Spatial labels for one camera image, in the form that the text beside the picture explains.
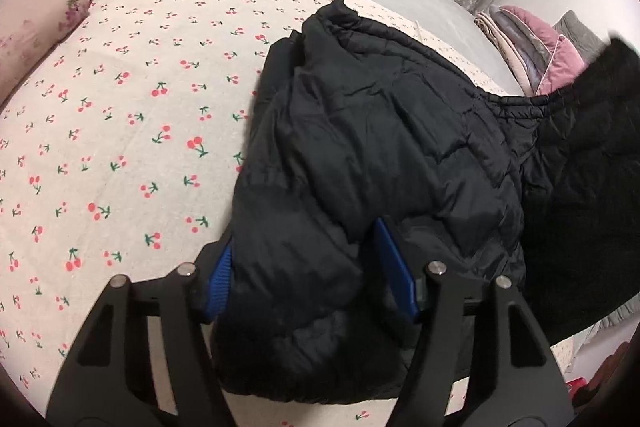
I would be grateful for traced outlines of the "pink floral folded quilt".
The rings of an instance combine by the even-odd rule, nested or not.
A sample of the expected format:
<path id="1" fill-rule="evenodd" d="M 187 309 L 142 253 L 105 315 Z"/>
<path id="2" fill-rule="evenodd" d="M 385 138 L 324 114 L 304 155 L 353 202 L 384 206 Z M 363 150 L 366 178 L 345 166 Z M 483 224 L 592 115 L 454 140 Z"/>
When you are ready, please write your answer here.
<path id="1" fill-rule="evenodd" d="M 92 0 L 1 0 L 1 101 L 89 15 Z"/>

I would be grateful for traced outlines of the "pink velvet pillow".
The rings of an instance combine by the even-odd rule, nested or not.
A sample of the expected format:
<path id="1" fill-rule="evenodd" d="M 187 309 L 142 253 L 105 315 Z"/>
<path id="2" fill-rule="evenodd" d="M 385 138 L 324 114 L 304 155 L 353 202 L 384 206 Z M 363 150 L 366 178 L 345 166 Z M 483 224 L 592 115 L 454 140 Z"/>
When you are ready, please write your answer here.
<path id="1" fill-rule="evenodd" d="M 542 44 L 544 52 L 538 52 L 542 57 L 540 80 L 534 89 L 534 95 L 547 95 L 568 86 L 586 68 L 586 61 L 570 39 L 544 20 L 518 6 L 505 5 L 500 10 L 514 23 L 526 28 Z"/>

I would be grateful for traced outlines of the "folded grey pink blankets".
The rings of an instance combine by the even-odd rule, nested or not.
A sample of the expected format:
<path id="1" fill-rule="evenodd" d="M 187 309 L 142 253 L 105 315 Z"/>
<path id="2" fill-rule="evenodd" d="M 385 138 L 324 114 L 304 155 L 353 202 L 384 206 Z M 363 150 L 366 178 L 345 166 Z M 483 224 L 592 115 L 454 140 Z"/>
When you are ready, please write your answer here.
<path id="1" fill-rule="evenodd" d="M 524 20 L 495 5 L 477 12 L 474 24 L 498 50 L 524 95 L 534 96 L 551 60 L 541 38 Z"/>

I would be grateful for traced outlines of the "cherry print bed sheet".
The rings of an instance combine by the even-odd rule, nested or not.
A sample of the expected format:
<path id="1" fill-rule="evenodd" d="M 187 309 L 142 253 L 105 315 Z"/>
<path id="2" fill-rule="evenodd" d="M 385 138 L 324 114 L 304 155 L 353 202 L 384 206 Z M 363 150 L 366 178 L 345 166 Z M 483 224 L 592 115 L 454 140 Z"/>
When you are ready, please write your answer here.
<path id="1" fill-rule="evenodd" d="M 161 277 L 218 239 L 269 47 L 331 1 L 93 0 L 2 110 L 1 363 L 38 412 L 113 275 Z M 344 1 L 520 90 L 480 31 L 462 46 Z"/>

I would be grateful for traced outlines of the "black puffer down jacket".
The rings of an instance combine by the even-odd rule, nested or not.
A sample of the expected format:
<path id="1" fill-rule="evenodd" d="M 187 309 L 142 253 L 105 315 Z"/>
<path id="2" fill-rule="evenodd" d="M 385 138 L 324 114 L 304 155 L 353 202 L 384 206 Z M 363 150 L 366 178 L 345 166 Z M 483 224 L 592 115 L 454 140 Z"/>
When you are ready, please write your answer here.
<path id="1" fill-rule="evenodd" d="M 231 204 L 213 335 L 237 395 L 398 395 L 419 331 L 372 227 L 427 260 L 518 284 L 557 343 L 639 290 L 639 57 L 613 39 L 569 86 L 500 98 L 335 0 L 273 43 Z"/>

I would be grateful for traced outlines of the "grey quilted pillow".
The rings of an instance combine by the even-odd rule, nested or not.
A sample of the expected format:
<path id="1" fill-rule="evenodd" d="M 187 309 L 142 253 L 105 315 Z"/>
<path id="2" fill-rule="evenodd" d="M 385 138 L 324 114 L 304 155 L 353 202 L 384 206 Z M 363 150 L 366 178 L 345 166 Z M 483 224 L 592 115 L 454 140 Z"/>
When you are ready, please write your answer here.
<path id="1" fill-rule="evenodd" d="M 606 43 L 586 26 L 573 10 L 567 11 L 553 25 L 553 29 L 570 40 L 587 63 L 592 62 L 606 46 Z"/>

